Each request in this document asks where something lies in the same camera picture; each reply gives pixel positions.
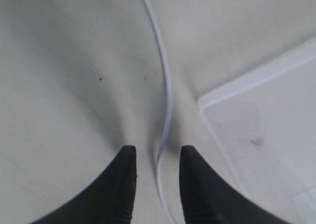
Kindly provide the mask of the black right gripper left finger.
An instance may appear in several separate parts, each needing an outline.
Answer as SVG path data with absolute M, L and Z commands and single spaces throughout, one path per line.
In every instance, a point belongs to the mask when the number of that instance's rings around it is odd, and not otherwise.
M 37 224 L 129 224 L 136 194 L 136 148 L 125 145 L 85 190 Z

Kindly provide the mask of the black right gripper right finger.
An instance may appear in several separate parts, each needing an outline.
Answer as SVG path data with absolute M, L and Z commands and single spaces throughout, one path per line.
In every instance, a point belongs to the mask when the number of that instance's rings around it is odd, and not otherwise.
M 181 148 L 179 188 L 187 224 L 283 224 L 222 179 L 192 145 Z

